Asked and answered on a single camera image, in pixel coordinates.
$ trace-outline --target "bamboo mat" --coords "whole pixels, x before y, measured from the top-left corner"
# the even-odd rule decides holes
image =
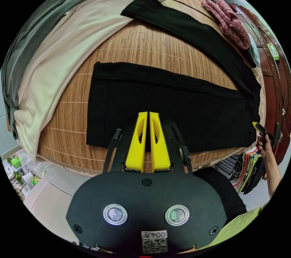
[[[212,16],[201,6],[202,1],[166,0],[163,4],[212,26],[224,37]],[[101,44],[82,64],[62,94],[51,121],[41,132],[38,145],[41,157],[84,174],[100,174],[107,154],[105,148],[86,145],[88,97],[93,66],[97,61],[131,62],[162,68],[236,89],[223,70],[196,48],[160,30],[132,21]],[[263,75],[261,69],[253,71],[263,87],[259,113],[264,125],[266,103]],[[212,165],[246,149],[191,153],[192,168],[197,170]],[[145,172],[151,171],[150,153],[145,155],[144,166]]]

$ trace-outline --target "pink towel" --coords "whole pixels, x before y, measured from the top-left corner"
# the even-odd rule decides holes
[[[210,0],[202,2],[202,6],[218,20],[219,28],[223,34],[233,40],[240,48],[247,50],[251,46],[251,40],[243,23],[224,0],[216,1],[220,6]]]

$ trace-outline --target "light blue cloth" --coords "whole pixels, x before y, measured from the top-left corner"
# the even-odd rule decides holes
[[[259,51],[253,37],[250,34],[249,38],[251,40],[251,46],[249,47],[248,52],[251,55],[256,67],[259,68],[261,66]]]

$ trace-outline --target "beige cloth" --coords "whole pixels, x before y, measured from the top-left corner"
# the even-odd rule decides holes
[[[14,113],[19,144],[33,160],[40,132],[67,84],[102,42],[132,21],[120,15],[132,1],[82,2],[66,13],[34,54],[18,92],[19,110]]]

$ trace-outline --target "qr code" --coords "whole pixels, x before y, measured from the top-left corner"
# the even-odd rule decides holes
[[[164,253],[168,251],[167,239],[142,239],[144,253]]]

